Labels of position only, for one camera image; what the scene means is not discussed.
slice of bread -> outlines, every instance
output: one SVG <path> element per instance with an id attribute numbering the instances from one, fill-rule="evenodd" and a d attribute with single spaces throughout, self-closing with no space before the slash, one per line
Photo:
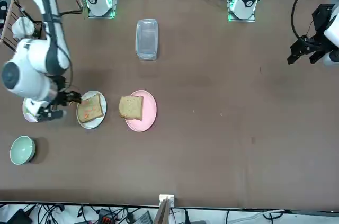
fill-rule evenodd
<path id="1" fill-rule="evenodd" d="M 99 94 L 81 101 L 81 104 L 78 106 L 78 117 L 81 123 L 93 121 L 103 115 Z"/>
<path id="2" fill-rule="evenodd" d="M 119 102 L 119 114 L 125 119 L 142 120 L 142 96 L 121 97 Z"/>

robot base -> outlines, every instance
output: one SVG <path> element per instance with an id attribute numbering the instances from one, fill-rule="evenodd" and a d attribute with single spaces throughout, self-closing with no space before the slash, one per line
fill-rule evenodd
<path id="1" fill-rule="evenodd" d="M 91 13 L 91 11 L 88 12 L 88 18 L 89 19 L 114 19 L 115 15 L 117 13 L 117 1 L 118 0 L 108 0 L 108 3 L 112 4 L 112 8 L 109 9 L 106 14 L 102 16 L 95 16 Z"/>
<path id="2" fill-rule="evenodd" d="M 228 22 L 255 22 L 255 8 L 252 15 L 248 19 L 239 19 L 231 10 L 230 7 L 233 6 L 233 1 L 227 1 L 227 20 Z"/>

pink plate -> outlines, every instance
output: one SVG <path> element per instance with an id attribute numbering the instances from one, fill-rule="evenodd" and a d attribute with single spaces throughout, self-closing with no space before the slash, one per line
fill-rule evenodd
<path id="1" fill-rule="evenodd" d="M 137 90 L 131 94 L 131 96 L 143 96 L 144 101 L 142 104 L 142 121 L 139 120 L 127 120 L 125 119 L 128 127 L 136 132 L 142 132 L 148 130 L 155 121 L 157 116 L 157 104 L 153 96 L 145 90 Z"/>

clear plastic container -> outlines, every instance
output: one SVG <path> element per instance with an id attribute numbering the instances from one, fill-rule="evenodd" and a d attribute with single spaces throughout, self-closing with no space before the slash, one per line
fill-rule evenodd
<path id="1" fill-rule="evenodd" d="M 155 19 L 142 19 L 137 23 L 136 53 L 141 60 L 157 59 L 158 23 Z"/>

brown table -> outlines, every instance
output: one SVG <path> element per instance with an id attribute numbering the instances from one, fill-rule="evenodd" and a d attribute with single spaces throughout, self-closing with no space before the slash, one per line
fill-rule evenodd
<path id="1" fill-rule="evenodd" d="M 0 199 L 156 205 L 174 194 L 180 206 L 338 209 L 339 70 L 307 57 L 287 64 L 293 1 L 261 0 L 256 23 L 228 23 L 222 0 L 119 0 L 115 20 L 64 16 L 74 89 L 102 92 L 108 112 L 94 130 L 75 106 L 31 124 L 22 98 L 1 87 Z M 323 2 L 300 0 L 299 34 Z M 155 62 L 135 54 L 147 18 L 159 24 Z M 3 48 L 1 62 L 10 57 Z M 143 133 L 118 115 L 120 96 L 137 89 L 158 105 Z M 33 164 L 11 164 L 20 135 L 37 139 Z"/>

